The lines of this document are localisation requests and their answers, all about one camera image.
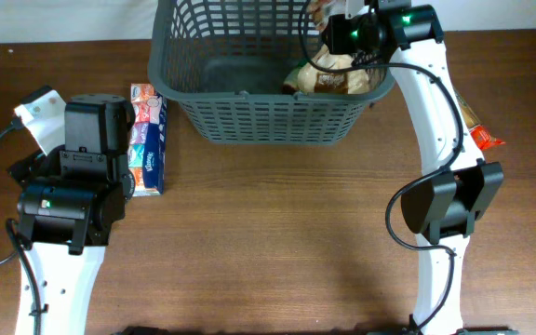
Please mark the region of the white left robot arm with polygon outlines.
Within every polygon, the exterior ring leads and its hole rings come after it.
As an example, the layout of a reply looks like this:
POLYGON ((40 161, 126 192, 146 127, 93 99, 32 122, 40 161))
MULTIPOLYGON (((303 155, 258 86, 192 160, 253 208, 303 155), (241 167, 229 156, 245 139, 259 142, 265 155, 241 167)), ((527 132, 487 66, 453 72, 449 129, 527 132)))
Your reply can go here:
POLYGON ((135 178, 128 169, 131 103, 110 94, 63 100, 38 92, 14 114, 39 152, 11 167, 19 217, 6 230, 18 252, 18 334, 82 334, 112 225, 126 216, 135 178))

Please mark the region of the beige snack pouch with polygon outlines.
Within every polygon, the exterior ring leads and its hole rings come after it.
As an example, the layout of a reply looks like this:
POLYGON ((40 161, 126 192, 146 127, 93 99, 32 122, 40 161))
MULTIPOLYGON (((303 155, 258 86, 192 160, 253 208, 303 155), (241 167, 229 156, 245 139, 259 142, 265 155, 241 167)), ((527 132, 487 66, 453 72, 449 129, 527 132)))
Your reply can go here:
MULTIPOLYGON (((323 33, 328 19, 334 14, 343 14, 344 1, 310 1, 302 14, 308 14, 316 29, 323 33)), ((323 45, 313 55, 311 61, 321 68, 340 70, 350 68, 354 57, 351 55, 332 55, 326 45, 323 45)), ((370 77, 366 70, 357 70, 342 74, 333 74, 316 69, 307 60, 301 60, 284 80, 281 92, 293 95, 302 93, 328 93, 359 95, 371 91, 370 77)))

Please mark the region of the grey plastic lattice basket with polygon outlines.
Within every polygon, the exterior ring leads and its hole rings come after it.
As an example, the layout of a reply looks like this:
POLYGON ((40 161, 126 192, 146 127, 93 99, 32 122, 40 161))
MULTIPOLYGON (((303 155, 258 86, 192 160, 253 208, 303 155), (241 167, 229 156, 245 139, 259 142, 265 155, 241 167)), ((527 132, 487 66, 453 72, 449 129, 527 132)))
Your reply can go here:
POLYGON ((311 22, 298 26, 302 6, 296 0, 161 0, 149 80, 209 141, 332 144, 395 80, 371 69, 364 95, 283 93, 286 77, 321 47, 311 22))

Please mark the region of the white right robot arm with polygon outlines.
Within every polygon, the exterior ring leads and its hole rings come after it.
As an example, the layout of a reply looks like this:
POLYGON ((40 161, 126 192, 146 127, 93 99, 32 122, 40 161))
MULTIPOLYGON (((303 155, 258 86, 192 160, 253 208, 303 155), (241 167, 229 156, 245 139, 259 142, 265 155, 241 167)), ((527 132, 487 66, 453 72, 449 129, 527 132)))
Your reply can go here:
POLYGON ((375 53, 348 72, 385 69, 409 110, 422 175, 390 199, 388 234, 419 257, 418 296, 408 334, 464 334, 462 264, 475 224, 503 183, 469 133, 447 65, 435 9, 409 1, 309 1, 305 12, 333 55, 375 53))

